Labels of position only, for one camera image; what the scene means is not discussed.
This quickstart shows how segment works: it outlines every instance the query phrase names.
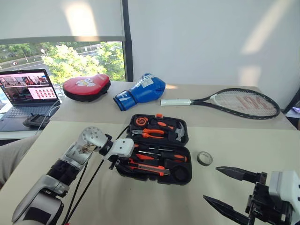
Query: blue boxing glove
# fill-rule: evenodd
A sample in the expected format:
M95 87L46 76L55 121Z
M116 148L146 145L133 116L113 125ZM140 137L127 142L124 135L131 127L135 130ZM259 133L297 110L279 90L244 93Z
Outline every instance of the blue boxing glove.
M113 99L121 111L125 111L137 103L159 99L164 90L165 82L152 74L144 74L133 88L117 94Z

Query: person's leg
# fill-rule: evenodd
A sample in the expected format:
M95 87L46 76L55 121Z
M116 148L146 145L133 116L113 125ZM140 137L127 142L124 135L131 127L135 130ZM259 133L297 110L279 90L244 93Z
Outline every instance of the person's leg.
M0 146L0 189L37 138L35 135Z

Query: robotic hand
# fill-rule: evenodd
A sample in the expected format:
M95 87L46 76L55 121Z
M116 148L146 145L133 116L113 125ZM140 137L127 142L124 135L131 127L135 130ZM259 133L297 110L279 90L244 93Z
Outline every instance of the robotic hand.
M87 127L77 142L59 158L46 175L42 175L14 211L12 222L17 225L55 225L63 210L59 197L64 197L69 185L88 162L93 151L104 159L116 161L118 156L130 157L132 139L111 141L97 127Z
M203 195L223 216L240 225L253 225L255 218L274 225L300 225L300 179L295 171L272 172L270 185L266 186L265 172L254 173L228 166L216 169L231 178L255 184L245 210L248 217L220 200Z

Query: window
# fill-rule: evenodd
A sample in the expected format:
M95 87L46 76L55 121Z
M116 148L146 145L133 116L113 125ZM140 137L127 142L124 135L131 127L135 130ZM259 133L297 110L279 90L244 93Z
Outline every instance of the window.
M44 42L0 45L0 71L47 70L54 87L76 76L107 74L125 81L122 42ZM0 100L6 100L1 90Z

